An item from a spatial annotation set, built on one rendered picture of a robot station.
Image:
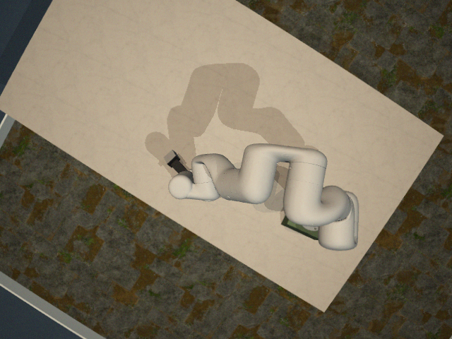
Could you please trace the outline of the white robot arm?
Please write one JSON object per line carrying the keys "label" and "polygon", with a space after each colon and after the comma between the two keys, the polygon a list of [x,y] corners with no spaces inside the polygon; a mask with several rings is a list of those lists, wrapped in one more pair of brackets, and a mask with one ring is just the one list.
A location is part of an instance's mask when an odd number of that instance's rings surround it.
{"label": "white robot arm", "polygon": [[251,204],[269,198],[278,162],[288,162],[283,196],[287,219],[307,230],[318,230],[319,244],[326,249],[347,251],[357,246],[358,199],[338,186],[323,187],[327,158],[318,150],[255,143],[244,149],[241,169],[224,155],[211,153],[194,157],[192,172],[173,150],[164,159],[179,174],[169,181],[173,197],[214,201],[221,196]]}

